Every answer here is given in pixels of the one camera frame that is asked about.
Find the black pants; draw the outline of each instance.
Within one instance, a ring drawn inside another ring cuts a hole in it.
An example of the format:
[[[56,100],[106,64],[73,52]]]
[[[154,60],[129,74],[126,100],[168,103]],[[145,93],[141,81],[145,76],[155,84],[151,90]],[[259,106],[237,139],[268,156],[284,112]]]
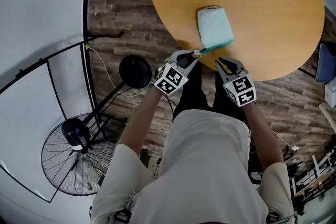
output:
[[[208,105],[206,96],[202,91],[201,63],[198,62],[188,76],[189,81],[183,86],[182,96],[174,111],[173,120],[184,110],[200,109],[236,118],[248,126],[243,109],[239,108],[229,96],[227,96],[219,73],[215,73],[216,94],[212,108]]]

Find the teal trim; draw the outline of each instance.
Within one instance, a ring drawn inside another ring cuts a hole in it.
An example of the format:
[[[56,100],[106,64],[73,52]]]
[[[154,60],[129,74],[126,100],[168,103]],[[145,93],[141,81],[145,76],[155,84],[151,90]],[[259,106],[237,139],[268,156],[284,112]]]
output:
[[[207,48],[207,49],[200,50],[200,53],[202,53],[202,54],[206,54],[206,53],[209,52],[209,51],[212,51],[212,50],[215,50],[215,49],[218,49],[218,48],[222,48],[222,47],[224,47],[224,46],[227,46],[227,45],[231,44],[231,43],[234,42],[234,41],[235,41],[234,39],[230,39],[230,40],[227,41],[227,42],[218,44],[218,45],[216,45],[216,46],[212,46],[211,48]]]

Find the person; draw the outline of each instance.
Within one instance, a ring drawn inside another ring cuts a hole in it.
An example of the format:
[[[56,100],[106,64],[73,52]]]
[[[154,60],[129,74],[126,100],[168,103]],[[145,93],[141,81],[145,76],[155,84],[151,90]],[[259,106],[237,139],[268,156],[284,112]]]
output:
[[[125,209],[129,223],[141,224],[267,223],[293,215],[281,148],[255,102],[239,108],[217,72],[211,108],[199,62],[188,79],[158,179],[139,159],[163,94],[151,87],[121,135],[92,204],[92,224],[123,223],[115,216]],[[258,190],[247,174],[250,131],[264,170]]]

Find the white t-shirt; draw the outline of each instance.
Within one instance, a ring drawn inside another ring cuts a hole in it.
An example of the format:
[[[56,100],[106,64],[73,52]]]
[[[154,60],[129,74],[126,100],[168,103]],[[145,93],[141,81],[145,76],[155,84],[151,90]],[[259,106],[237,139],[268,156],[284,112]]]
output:
[[[247,175],[248,156],[249,130],[242,121],[183,111],[164,143],[157,180],[134,151],[117,146],[93,201],[91,223],[117,224],[114,214],[125,208],[137,224],[265,224],[269,211],[279,219],[292,216],[286,165],[269,166],[256,190]]]

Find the shirt sleeve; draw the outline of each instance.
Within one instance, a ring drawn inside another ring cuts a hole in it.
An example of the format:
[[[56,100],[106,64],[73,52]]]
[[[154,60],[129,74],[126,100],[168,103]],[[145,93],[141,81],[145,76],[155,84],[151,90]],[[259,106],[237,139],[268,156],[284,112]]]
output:
[[[104,181],[92,203],[91,224],[107,224],[109,214],[125,209],[135,189],[150,184],[153,175],[126,145],[115,149]]]
[[[265,170],[259,194],[269,209],[268,219],[281,220],[294,215],[286,164],[274,163]]]

